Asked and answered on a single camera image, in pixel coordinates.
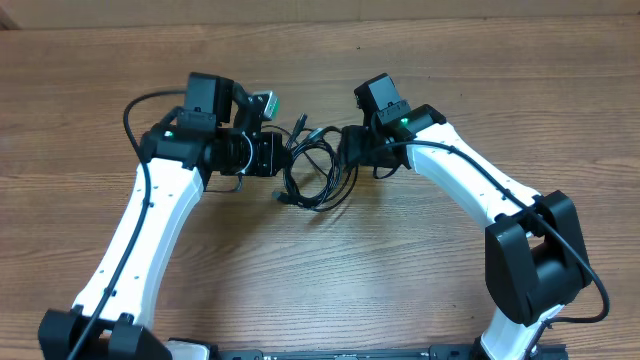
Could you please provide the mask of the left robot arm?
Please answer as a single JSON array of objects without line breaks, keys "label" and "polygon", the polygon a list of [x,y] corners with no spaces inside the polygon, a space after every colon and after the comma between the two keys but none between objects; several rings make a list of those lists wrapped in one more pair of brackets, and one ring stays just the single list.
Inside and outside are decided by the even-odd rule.
[{"label": "left robot arm", "polygon": [[287,161],[264,132],[279,99],[228,78],[191,73],[171,109],[142,138],[126,210],[98,268],[70,310],[48,310],[38,329],[47,359],[217,359],[218,348],[152,333],[156,301],[179,233],[212,173],[272,177]]}]

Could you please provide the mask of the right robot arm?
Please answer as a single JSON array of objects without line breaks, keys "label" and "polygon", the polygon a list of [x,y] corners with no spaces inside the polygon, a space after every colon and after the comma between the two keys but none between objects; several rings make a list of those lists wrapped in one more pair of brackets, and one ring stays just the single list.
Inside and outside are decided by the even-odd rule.
[{"label": "right robot arm", "polygon": [[471,344],[432,345],[430,359],[565,359],[542,331],[592,282],[577,211],[562,192],[541,195],[485,160],[428,104],[410,107],[382,73],[354,90],[364,114],[339,151],[346,165],[404,166],[440,186],[484,230],[485,283],[496,310]]}]

